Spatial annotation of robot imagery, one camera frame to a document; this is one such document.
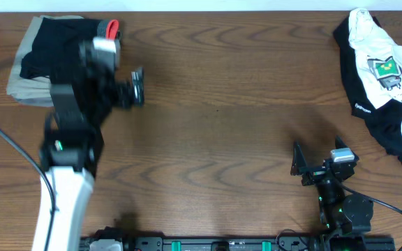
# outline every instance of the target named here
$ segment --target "wooden tabletop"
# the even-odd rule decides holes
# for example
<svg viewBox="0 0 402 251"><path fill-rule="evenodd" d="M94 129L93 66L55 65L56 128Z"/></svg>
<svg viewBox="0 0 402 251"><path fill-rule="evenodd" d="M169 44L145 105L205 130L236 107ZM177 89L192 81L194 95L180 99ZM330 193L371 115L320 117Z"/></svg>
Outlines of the wooden tabletop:
<svg viewBox="0 0 402 251"><path fill-rule="evenodd" d="M17 104L6 85L40 14L0 13L0 126L36 159L50 109ZM402 208L400 162L350 115L332 38L347 14L80 13L121 20L118 77L137 66L146 74L146 105L114 110L103 124L83 234L105 226L167 236L321 229L315 188L290 176L292 143L317 164L335 135L361 158L345 184ZM402 45L402 12L372 14ZM0 138L0 250L30 250L39 196L33 167ZM371 233L391 234L399 248L402 216L374 211Z"/></svg>

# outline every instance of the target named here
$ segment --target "robotic arm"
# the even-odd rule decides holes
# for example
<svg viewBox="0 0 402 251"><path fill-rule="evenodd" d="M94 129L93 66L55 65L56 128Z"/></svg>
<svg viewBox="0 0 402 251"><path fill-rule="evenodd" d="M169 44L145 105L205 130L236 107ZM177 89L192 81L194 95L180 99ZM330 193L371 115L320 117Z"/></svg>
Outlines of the robotic arm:
<svg viewBox="0 0 402 251"><path fill-rule="evenodd" d="M132 73L132 84L114 79L118 41L94 38L81 45L80 58L81 66L59 66L50 76L55 111L45 122L40 160L55 203L52 205L47 184L41 180L35 251L78 249L103 148L101 123L112 107L128 109L144 102L141 68Z"/></svg>

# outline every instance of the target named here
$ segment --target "green marking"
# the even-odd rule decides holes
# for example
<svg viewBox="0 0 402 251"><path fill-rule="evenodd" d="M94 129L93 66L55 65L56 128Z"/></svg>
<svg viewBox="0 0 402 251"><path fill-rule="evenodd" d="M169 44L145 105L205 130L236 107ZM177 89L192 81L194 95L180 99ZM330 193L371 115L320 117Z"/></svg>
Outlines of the green marking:
<svg viewBox="0 0 402 251"><path fill-rule="evenodd" d="M391 74L399 74L396 62L393 59L388 60L385 63L375 63L375 68L378 71L380 77Z"/></svg>
<svg viewBox="0 0 402 251"><path fill-rule="evenodd" d="M271 251L271 242L263 241L263 243L262 243L262 251Z"/></svg>
<svg viewBox="0 0 402 251"><path fill-rule="evenodd" d="M172 251L181 251L181 242L180 241L172 242Z"/></svg>

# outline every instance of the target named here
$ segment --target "gray cloth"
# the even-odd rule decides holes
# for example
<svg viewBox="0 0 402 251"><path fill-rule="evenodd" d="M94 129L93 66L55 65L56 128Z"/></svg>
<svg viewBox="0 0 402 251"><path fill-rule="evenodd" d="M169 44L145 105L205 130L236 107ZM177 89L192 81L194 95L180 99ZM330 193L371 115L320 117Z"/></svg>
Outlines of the gray cloth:
<svg viewBox="0 0 402 251"><path fill-rule="evenodd" d="M24 79L20 77L21 60L32 50L32 44L34 43L36 34L40 29L43 18L79 19L83 17L74 15L62 17L50 17L42 15L40 17L34 17L21 41L20 46L18 47L18 51L13 62L13 67L8 78L6 90L7 95L11 95L16 101L22 104L51 107L53 104L49 93L50 80L48 78L36 77L34 79Z"/></svg>

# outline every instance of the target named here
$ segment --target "wooden table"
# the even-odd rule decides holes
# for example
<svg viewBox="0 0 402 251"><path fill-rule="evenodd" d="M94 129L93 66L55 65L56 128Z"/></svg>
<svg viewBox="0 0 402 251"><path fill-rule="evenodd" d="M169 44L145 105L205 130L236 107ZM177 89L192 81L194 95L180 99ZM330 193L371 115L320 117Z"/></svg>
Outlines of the wooden table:
<svg viewBox="0 0 402 251"><path fill-rule="evenodd" d="M318 163L335 135L361 158L345 183L402 208L402 166L350 115L342 87L332 31L348 13L80 14L123 21L119 78L146 71L146 105L114 110L103 125L83 234L105 226L168 236L321 229L315 188L290 176L292 143ZM402 45L402 12L373 14ZM36 159L49 109L17 104L6 84L39 15L0 13L0 126ZM0 138L0 250L30 249L39 190L33 167ZM391 234L399 248L402 216L374 209L372 234Z"/></svg>

